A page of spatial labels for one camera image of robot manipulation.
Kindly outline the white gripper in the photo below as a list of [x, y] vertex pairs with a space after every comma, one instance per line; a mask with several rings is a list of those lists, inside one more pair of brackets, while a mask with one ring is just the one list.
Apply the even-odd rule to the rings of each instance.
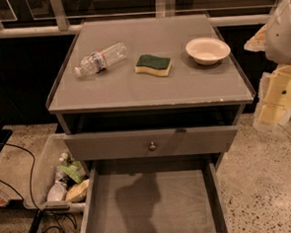
[[244, 44], [246, 51], [265, 51], [278, 64], [262, 74], [255, 107], [254, 128], [285, 125], [291, 117], [291, 0], [282, 0], [267, 24]]

